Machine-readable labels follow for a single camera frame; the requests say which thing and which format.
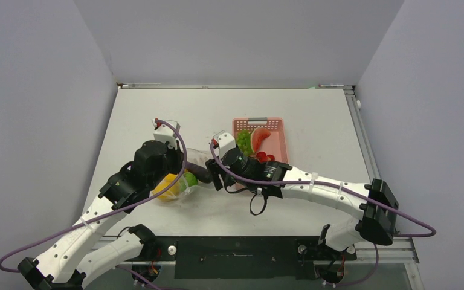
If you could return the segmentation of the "green grapes bunch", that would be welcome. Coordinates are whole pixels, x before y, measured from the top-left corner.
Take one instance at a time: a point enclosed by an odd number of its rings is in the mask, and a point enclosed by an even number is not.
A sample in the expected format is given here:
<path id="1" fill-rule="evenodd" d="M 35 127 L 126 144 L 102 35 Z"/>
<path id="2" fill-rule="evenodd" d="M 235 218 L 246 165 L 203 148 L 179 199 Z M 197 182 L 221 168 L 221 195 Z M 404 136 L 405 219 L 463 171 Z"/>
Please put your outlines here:
<path id="1" fill-rule="evenodd" d="M 251 156 L 254 151 L 251 145 L 251 132 L 248 130 L 241 130 L 237 133 L 236 144 L 245 155 Z"/>

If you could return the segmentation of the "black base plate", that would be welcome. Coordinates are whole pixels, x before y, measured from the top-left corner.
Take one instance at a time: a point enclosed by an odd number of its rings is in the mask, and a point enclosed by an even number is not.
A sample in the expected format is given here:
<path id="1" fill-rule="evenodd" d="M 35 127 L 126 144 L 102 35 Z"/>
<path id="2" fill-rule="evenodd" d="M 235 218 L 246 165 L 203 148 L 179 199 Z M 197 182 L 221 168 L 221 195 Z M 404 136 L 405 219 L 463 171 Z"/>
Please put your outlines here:
<path id="1" fill-rule="evenodd" d="M 176 279 L 312 280 L 316 268 L 332 270 L 356 258 L 325 248 L 318 236 L 158 236 L 131 262 L 148 268 L 173 265 Z"/>

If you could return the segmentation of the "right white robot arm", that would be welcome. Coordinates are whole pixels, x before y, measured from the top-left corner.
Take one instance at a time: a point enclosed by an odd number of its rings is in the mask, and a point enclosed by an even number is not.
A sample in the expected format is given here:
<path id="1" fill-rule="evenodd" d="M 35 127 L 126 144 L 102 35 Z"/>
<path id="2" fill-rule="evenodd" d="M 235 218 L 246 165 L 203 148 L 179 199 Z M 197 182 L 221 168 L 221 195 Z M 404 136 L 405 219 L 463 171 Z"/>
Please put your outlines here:
<path id="1" fill-rule="evenodd" d="M 287 163 L 261 162 L 239 148 L 212 157 L 205 167 L 216 190 L 239 184 L 242 190 L 260 195 L 264 207 L 270 197 L 300 199 L 348 214 L 347 220 L 326 224 L 321 230 L 317 250 L 326 259 L 358 242 L 393 244 L 399 205 L 390 187 L 380 179 L 369 184 L 337 181 Z"/>

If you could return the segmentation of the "clear zip top bag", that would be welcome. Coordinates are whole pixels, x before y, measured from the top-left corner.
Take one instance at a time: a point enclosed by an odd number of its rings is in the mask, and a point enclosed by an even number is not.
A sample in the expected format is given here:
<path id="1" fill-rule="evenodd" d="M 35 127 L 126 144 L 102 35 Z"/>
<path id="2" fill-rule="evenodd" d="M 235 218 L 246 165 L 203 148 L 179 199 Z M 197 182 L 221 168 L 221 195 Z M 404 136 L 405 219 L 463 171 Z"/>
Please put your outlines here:
<path id="1" fill-rule="evenodd" d="M 168 174 L 151 191 L 150 195 L 154 196 L 165 190 L 163 194 L 156 197 L 157 201 L 174 202 L 189 195 L 197 186 L 211 183 L 210 174 L 205 166 L 205 162 L 211 159 L 211 155 L 192 148 L 188 148 L 187 153 L 187 164 L 182 177 L 174 185 L 168 187 L 177 177 L 177 173 Z"/>

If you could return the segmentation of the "red strawberries pile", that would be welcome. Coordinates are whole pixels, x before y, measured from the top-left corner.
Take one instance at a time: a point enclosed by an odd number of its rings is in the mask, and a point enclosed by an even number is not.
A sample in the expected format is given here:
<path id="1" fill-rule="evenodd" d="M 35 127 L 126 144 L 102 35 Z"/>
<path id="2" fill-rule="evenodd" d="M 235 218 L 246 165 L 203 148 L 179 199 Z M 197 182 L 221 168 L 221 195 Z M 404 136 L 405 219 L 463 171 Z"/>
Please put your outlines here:
<path id="1" fill-rule="evenodd" d="M 274 155 L 267 154 L 264 151 L 257 152 L 256 159 L 261 163 L 266 163 L 268 161 L 275 161 L 276 160 Z"/>

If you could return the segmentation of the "pink plastic basket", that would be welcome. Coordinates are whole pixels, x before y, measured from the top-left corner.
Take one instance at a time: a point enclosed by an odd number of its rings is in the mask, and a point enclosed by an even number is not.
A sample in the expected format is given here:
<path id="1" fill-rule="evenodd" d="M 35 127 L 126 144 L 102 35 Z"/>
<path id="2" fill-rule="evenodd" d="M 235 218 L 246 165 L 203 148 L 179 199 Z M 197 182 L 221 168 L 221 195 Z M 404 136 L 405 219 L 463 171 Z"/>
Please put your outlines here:
<path id="1" fill-rule="evenodd" d="M 281 163 L 288 163 L 288 150 L 286 145 L 285 128 L 281 118 L 235 118 L 233 120 L 233 136 L 236 139 L 237 133 L 242 130 L 252 132 L 257 127 L 265 127 L 271 131 L 271 136 L 266 138 L 259 151 L 275 156 L 275 161 L 268 161 L 264 164 L 262 179 L 260 181 L 275 181 L 275 167 Z M 249 157 L 256 159 L 254 153 Z"/>

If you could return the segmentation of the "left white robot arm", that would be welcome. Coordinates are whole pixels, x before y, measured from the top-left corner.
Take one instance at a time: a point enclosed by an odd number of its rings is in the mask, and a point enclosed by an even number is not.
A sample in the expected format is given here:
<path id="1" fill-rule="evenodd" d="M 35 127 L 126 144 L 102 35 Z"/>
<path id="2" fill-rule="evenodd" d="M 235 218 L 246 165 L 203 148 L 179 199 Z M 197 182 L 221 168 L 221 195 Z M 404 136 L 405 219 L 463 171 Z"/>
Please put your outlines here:
<path id="1" fill-rule="evenodd" d="M 143 143 L 133 160 L 109 177 L 79 222 L 55 234 L 57 241 L 43 253 L 19 262 L 18 273 L 33 289 L 84 289 L 124 261 L 153 257 L 156 236 L 143 224 L 97 250 L 92 247 L 140 203 L 152 200 L 150 193 L 167 175 L 179 179 L 186 161 L 182 141 Z"/>

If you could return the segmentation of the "purple eggplant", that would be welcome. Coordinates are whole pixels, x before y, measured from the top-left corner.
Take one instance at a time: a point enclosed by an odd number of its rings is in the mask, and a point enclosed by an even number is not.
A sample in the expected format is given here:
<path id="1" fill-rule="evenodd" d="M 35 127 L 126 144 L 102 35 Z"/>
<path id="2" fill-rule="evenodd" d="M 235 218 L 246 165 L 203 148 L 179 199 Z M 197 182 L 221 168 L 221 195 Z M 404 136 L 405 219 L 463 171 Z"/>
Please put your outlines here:
<path id="1" fill-rule="evenodd" d="M 204 184 L 209 184 L 213 182 L 212 176 L 206 167 L 187 162 L 185 168 L 193 174 L 196 179 Z"/>

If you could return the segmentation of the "green round fruit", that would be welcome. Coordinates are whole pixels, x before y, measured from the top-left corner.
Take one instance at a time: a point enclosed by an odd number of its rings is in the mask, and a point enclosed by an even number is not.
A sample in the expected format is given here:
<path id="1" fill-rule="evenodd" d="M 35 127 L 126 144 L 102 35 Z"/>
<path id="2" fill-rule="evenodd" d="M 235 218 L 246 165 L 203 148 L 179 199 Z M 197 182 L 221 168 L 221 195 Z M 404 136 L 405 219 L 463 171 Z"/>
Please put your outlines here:
<path id="1" fill-rule="evenodd" d="M 191 172 L 185 172 L 182 178 L 183 178 L 182 185 L 186 186 L 187 188 L 193 187 L 199 184 L 197 177 Z"/>

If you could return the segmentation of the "yellow bell pepper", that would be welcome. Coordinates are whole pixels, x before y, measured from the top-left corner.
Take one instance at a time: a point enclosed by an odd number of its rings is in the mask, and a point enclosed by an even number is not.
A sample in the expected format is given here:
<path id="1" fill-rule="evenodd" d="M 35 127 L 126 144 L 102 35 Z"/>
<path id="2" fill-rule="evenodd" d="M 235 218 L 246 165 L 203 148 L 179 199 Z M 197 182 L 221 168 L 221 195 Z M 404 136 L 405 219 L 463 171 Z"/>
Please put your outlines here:
<path id="1" fill-rule="evenodd" d="M 151 196 L 157 195 L 159 192 L 163 194 L 159 195 L 157 199 L 162 202 L 174 201 L 182 197 L 182 193 L 185 190 L 185 181 L 181 177 L 177 180 L 174 185 L 169 187 L 169 185 L 175 180 L 177 175 L 168 174 L 164 179 L 152 190 Z"/>

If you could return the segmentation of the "watermelon slice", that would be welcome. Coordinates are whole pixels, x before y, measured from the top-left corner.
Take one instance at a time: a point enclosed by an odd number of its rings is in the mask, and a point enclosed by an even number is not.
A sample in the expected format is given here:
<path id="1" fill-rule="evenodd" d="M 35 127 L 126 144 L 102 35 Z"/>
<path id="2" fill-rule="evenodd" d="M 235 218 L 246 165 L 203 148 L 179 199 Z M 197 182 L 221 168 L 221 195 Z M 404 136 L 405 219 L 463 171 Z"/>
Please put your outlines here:
<path id="1" fill-rule="evenodd" d="M 271 136 L 271 131 L 265 127 L 257 127 L 250 134 L 250 145 L 253 153 L 257 153 L 263 141 Z"/>

